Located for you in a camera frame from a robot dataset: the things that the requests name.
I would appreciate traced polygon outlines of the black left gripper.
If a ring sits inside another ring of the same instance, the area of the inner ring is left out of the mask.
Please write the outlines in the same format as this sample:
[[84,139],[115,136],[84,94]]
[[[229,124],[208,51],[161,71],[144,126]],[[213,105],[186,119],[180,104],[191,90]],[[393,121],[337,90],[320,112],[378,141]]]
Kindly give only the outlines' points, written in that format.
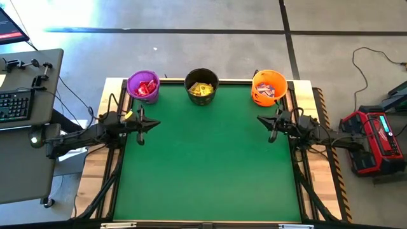
[[143,137],[144,131],[149,131],[161,123],[159,120],[145,118],[144,108],[142,106],[139,106],[137,111],[128,111],[123,118],[125,130],[127,133],[137,132],[136,141],[141,146],[145,144]]

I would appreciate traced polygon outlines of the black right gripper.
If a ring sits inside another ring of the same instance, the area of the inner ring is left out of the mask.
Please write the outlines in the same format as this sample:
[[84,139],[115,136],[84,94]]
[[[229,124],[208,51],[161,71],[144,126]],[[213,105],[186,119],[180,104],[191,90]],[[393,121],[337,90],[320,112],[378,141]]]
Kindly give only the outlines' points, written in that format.
[[290,111],[279,110],[274,117],[257,116],[257,119],[271,132],[269,142],[274,142],[279,132],[299,137],[299,130],[292,122]]

